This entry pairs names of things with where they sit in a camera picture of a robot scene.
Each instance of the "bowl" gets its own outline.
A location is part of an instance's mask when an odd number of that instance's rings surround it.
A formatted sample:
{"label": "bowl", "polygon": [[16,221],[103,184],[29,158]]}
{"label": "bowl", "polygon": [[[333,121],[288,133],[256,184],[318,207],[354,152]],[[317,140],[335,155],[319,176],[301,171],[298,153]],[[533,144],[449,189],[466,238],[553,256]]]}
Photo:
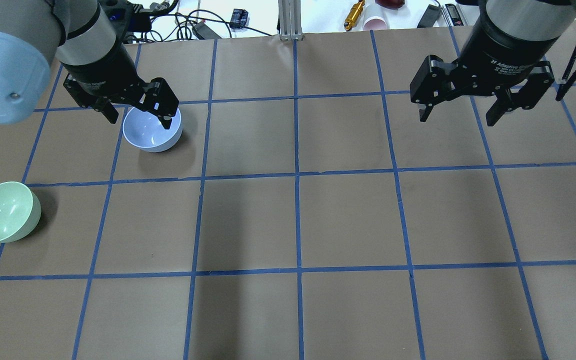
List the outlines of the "bowl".
{"label": "bowl", "polygon": [[16,181],[0,184],[0,243],[30,234],[41,214],[39,199],[26,185]]}
{"label": "bowl", "polygon": [[172,118],[169,130],[164,129],[157,116],[136,107],[128,111],[121,127],[123,137],[130,145],[149,153],[159,153],[172,148],[183,131],[179,109]]}

